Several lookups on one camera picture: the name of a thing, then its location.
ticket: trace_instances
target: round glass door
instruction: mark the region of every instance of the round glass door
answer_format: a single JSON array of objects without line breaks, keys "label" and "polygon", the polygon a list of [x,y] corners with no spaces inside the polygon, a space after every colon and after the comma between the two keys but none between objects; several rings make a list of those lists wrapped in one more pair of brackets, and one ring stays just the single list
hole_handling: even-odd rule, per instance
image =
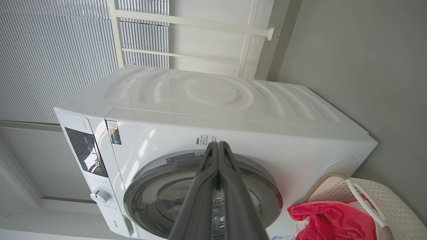
[{"label": "round glass door", "polygon": [[[281,195],[271,176],[261,166],[240,155],[235,154],[235,158],[252,202],[266,228],[280,214]],[[179,162],[160,165],[135,177],[124,198],[126,211],[132,220],[145,230],[167,238],[201,159],[201,156],[187,157]],[[226,224],[223,193],[216,190],[212,202],[212,235],[214,239],[223,239]]]}]

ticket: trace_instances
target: floor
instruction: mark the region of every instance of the floor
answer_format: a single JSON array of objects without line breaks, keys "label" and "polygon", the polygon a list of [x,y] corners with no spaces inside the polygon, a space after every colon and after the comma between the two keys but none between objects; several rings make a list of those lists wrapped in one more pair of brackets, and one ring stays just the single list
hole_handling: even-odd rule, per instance
[{"label": "floor", "polygon": [[354,174],[427,224],[425,1],[303,1],[278,82],[306,85],[379,145]]}]

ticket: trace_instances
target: red fabric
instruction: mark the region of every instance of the red fabric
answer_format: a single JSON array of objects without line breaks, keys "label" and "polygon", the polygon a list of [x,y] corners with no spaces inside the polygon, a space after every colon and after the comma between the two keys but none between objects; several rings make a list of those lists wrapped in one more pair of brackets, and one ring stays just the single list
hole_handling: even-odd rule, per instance
[{"label": "red fabric", "polygon": [[295,221],[310,217],[296,240],[377,240],[371,216],[343,202],[304,202],[288,208]]}]

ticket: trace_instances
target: white plastic basket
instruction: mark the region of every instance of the white plastic basket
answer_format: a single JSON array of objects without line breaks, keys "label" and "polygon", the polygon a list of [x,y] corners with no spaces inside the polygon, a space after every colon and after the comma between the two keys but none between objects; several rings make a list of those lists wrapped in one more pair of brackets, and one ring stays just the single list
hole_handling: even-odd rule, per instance
[{"label": "white plastic basket", "polygon": [[[360,193],[372,203],[379,216]],[[427,240],[427,228],[421,220],[393,191],[381,183],[350,178],[342,173],[329,173],[314,185],[304,202],[344,202],[354,198],[383,228],[387,240]]]}]

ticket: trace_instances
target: white washing machine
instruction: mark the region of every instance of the white washing machine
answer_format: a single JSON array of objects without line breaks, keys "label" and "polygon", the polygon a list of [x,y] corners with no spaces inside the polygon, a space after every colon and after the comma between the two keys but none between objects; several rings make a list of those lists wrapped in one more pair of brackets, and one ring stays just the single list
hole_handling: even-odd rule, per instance
[{"label": "white washing machine", "polygon": [[351,175],[377,145],[304,86],[136,65],[55,113],[109,228],[146,240],[167,238],[212,141],[230,145],[270,238],[294,235],[286,209],[321,175]]}]

